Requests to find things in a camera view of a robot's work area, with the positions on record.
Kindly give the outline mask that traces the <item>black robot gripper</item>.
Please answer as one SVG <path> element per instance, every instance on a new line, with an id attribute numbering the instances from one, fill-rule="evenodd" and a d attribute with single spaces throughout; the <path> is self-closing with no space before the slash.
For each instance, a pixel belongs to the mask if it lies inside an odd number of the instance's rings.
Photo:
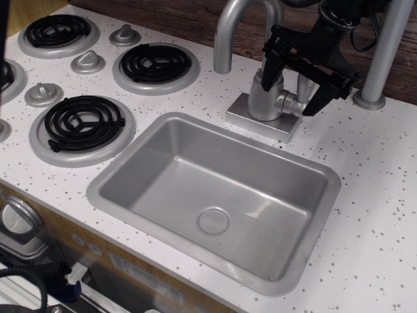
<path id="1" fill-rule="evenodd" d="M 304 108 L 303 116 L 314 116 L 333 98 L 347 98 L 361 73 L 340 52 L 339 45 L 346 34 L 345 29 L 329 25 L 315 25 L 309 33 L 272 26 L 263 48 L 263 90 L 269 92 L 284 67 L 289 67 L 320 86 Z"/>

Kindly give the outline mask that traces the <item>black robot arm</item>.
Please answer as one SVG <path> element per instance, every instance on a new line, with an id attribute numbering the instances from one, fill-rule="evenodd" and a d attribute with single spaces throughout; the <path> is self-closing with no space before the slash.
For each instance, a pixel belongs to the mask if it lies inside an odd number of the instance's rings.
<path id="1" fill-rule="evenodd" d="M 370 19 L 377 36 L 376 15 L 384 12 L 388 4 L 388 1 L 318 1 L 319 17 L 310 32 L 272 26 L 272 34 L 263 48 L 266 62 L 262 88 L 271 90 L 284 67 L 316 83 L 319 88 L 313 96 L 282 92 L 283 112 L 299 117 L 314 116 L 332 100 L 347 98 L 362 75 L 342 56 L 339 45 L 346 34 L 354 34 L 362 18 Z"/>

